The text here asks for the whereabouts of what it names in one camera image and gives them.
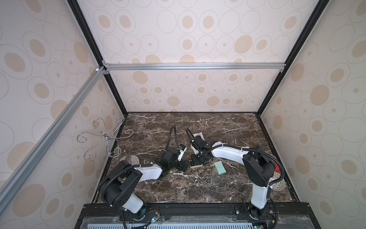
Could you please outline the tan mint box base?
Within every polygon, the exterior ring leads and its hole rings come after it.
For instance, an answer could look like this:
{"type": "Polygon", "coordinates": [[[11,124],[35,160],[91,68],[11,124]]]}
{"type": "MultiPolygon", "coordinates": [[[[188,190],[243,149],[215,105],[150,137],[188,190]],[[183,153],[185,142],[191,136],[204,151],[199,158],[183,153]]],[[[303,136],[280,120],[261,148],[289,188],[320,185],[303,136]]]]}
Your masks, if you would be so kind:
{"type": "Polygon", "coordinates": [[[203,166],[203,164],[200,164],[200,165],[191,165],[190,168],[191,169],[195,169],[195,168],[200,168],[202,166],[203,166]]]}

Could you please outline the mint green box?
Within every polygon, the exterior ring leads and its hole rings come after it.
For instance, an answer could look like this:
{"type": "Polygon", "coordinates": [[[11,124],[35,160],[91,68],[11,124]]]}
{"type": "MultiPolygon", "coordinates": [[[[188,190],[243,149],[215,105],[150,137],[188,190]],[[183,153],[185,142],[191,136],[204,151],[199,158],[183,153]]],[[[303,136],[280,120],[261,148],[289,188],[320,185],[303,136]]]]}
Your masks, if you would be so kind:
{"type": "Polygon", "coordinates": [[[214,162],[213,165],[219,176],[226,173],[226,169],[221,161],[214,162]]]}

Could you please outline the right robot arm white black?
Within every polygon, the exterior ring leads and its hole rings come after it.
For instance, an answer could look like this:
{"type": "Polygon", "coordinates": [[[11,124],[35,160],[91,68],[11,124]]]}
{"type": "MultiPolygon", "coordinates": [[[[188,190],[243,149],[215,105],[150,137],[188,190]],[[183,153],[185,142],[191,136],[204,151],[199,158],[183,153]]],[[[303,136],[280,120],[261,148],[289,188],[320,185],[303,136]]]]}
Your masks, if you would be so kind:
{"type": "Polygon", "coordinates": [[[270,198],[270,188],[285,177],[283,165],[259,146],[238,147],[219,141],[205,141],[201,136],[189,135],[194,151],[191,155],[192,165],[204,165],[210,159],[224,158],[244,165],[249,179],[253,183],[251,209],[261,211],[270,198]]]}

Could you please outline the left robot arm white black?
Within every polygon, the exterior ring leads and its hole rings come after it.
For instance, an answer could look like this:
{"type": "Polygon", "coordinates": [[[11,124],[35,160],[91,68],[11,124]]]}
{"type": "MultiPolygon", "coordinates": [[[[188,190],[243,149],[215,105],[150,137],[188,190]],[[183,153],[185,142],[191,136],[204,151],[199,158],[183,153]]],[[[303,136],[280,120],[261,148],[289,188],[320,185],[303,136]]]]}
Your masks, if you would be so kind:
{"type": "Polygon", "coordinates": [[[182,159],[186,150],[182,144],[177,148],[168,147],[157,161],[146,165],[120,161],[98,186],[102,202],[133,214],[144,214],[144,202],[133,193],[136,186],[143,181],[158,180],[172,169],[185,172],[189,166],[182,159]]]}

